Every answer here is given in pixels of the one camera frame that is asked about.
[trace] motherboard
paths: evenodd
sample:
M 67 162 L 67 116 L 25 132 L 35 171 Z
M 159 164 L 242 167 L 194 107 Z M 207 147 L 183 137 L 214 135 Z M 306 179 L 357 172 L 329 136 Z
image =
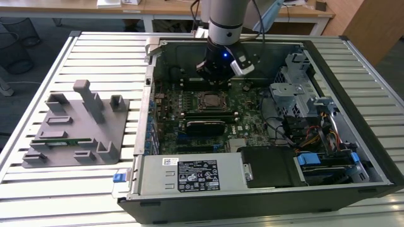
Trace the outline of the motherboard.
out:
M 265 92 L 251 81 L 231 82 L 227 91 L 186 91 L 179 84 L 158 83 L 157 91 L 162 155 L 271 145 L 261 114 Z

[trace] gray carpet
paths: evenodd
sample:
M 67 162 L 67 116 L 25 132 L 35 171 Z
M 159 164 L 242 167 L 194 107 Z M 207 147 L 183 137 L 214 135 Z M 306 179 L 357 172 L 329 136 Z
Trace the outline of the gray carpet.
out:
M 34 25 L 42 38 L 42 44 L 29 49 L 37 64 L 35 68 L 22 75 L 10 75 L 0 68 L 0 76 L 7 82 L 35 81 L 42 82 L 54 60 L 62 50 L 63 44 L 73 30 L 98 31 L 98 32 L 122 32 L 125 28 L 123 21 L 119 19 L 63 19 L 62 27 L 57 27 L 53 19 L 34 18 Z M 399 95 L 404 97 L 404 42 L 399 42 L 377 69 L 390 82 Z M 11 84 L 15 95 L 5 97 L 0 95 L 0 132 L 13 132 L 25 111 L 30 105 L 37 93 L 38 84 Z M 0 149 L 5 147 L 9 137 L 0 136 Z

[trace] slatted metal table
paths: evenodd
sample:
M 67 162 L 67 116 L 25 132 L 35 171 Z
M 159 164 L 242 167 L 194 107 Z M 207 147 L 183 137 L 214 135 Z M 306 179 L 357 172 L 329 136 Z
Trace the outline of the slatted metal table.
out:
M 0 154 L 0 226 L 137 227 L 137 220 L 113 198 L 113 176 L 133 166 L 143 81 L 146 39 L 151 35 L 186 34 L 83 32 L 70 37 Z M 350 41 L 339 37 L 278 36 L 310 39 L 357 104 L 382 144 L 404 173 L 404 102 Z M 25 169 L 23 155 L 45 120 L 51 93 L 79 99 L 77 79 L 91 81 L 102 98 L 123 95 L 131 100 L 121 162 L 107 166 Z M 325 94 L 326 85 L 319 80 Z M 337 212 L 179 223 L 166 226 L 404 226 L 404 191 L 367 199 Z

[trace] wastebasket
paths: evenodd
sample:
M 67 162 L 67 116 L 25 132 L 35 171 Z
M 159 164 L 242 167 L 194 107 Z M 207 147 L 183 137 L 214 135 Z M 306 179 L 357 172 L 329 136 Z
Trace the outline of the wastebasket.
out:
M 0 24 L 3 24 L 7 31 L 19 35 L 25 46 L 39 44 L 41 38 L 30 18 L 0 17 Z
M 19 35 L 13 32 L 0 33 L 0 66 L 10 74 L 21 74 L 34 67 L 26 48 L 19 42 Z

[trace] power supply label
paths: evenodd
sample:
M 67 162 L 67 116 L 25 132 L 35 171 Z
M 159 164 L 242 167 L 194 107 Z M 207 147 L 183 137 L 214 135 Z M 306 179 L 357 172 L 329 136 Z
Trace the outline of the power supply label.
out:
M 217 160 L 179 162 L 179 191 L 221 190 Z

